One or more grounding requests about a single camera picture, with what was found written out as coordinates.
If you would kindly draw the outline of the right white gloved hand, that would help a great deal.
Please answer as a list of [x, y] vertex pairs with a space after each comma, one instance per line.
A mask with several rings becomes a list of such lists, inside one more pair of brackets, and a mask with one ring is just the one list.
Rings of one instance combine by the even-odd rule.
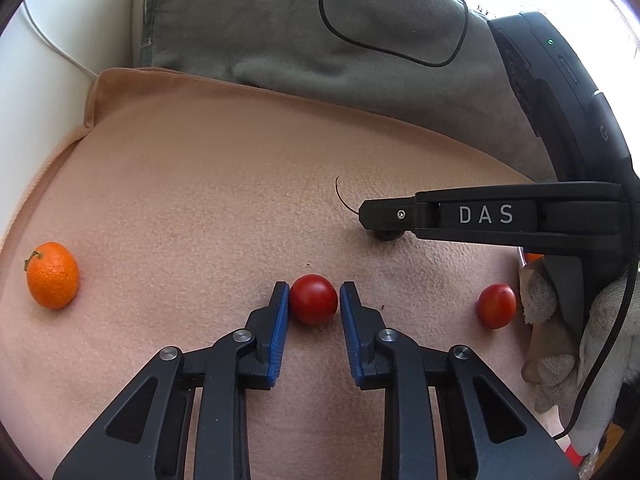
[[[561, 424], [570, 422], [580, 387], [613, 327], [624, 296], [622, 275], [601, 290], [590, 309], [582, 338], [575, 339], [561, 318], [558, 294], [540, 259], [520, 271], [524, 320], [533, 326], [522, 377], [535, 387], [535, 411], [559, 409]], [[620, 389], [639, 377], [639, 292], [634, 291], [624, 325], [568, 433], [575, 451], [585, 456], [599, 443], [613, 418]]]

